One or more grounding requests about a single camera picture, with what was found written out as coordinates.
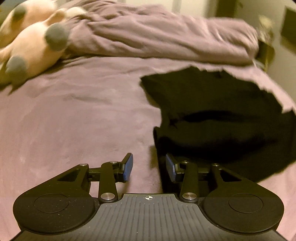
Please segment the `black garment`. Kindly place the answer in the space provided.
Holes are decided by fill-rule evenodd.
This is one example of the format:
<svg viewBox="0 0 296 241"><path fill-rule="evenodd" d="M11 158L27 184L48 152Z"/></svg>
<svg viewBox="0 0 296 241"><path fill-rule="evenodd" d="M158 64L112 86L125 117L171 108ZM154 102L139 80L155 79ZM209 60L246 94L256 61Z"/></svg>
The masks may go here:
<svg viewBox="0 0 296 241"><path fill-rule="evenodd" d="M161 110L153 131L161 169L171 156L259 182L295 161L295 113L254 82L193 66L141 81Z"/></svg>

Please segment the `mauve bed sheet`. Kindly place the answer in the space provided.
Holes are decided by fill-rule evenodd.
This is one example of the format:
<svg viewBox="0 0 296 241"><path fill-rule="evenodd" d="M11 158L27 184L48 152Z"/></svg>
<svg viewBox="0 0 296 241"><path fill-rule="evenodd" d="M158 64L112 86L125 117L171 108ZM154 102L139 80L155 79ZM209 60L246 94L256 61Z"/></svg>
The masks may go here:
<svg viewBox="0 0 296 241"><path fill-rule="evenodd" d="M132 153L130 181L118 184L118 192L160 193L152 132L161 112L140 79L189 66L253 81L284 111L295 110L293 99L253 65L99 56L62 61L15 91L1 90L1 240L20 231L13 215L20 194L81 163L99 167Z"/></svg>

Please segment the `small wooden side table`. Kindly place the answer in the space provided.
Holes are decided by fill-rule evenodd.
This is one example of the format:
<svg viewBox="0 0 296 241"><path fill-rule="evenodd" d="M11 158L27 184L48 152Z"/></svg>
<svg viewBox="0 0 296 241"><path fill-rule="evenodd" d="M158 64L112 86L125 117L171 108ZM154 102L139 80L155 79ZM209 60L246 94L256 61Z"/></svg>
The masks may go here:
<svg viewBox="0 0 296 241"><path fill-rule="evenodd" d="M260 68L264 72L267 72L269 64L273 61L275 56L275 49L272 45L263 42L262 40L258 41L258 52L254 59L254 64L256 67Z"/></svg>

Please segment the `pink plush toy grey feet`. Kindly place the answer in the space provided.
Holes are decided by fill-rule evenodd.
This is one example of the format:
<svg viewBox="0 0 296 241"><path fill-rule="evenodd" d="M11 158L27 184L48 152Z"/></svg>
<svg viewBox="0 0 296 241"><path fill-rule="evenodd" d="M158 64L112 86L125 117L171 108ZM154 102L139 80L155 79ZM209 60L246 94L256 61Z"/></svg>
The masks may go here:
<svg viewBox="0 0 296 241"><path fill-rule="evenodd" d="M65 22L86 10L59 8L56 1L25 1L1 25L1 85L23 85L63 55L70 30Z"/></svg>

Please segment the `items on side table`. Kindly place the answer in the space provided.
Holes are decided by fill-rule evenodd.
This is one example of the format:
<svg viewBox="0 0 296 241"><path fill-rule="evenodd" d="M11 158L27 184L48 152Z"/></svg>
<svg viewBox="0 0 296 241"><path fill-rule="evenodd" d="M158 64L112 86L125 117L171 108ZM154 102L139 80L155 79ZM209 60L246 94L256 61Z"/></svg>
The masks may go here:
<svg viewBox="0 0 296 241"><path fill-rule="evenodd" d="M266 44L271 45L274 37L273 21L264 15L259 15L258 20L259 20L259 25L257 27L257 33L258 33L259 40Z"/></svg>

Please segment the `mauve crumpled duvet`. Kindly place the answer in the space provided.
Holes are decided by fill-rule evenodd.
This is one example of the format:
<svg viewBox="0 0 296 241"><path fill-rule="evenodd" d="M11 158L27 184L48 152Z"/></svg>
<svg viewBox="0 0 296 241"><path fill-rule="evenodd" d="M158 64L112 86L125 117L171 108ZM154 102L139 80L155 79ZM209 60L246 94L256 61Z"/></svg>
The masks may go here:
<svg viewBox="0 0 296 241"><path fill-rule="evenodd" d="M66 58L83 55L167 58L231 65L250 64L257 32L243 20L184 16L160 4L72 1L85 13L66 22Z"/></svg>

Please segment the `dark wall television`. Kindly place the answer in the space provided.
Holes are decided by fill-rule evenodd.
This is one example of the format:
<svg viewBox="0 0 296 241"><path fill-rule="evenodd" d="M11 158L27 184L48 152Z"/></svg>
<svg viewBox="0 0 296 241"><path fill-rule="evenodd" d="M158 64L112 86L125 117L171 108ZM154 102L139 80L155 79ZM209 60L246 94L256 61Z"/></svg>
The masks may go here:
<svg viewBox="0 0 296 241"><path fill-rule="evenodd" d="M296 44L296 12L294 9L285 8L281 36L293 45Z"/></svg>

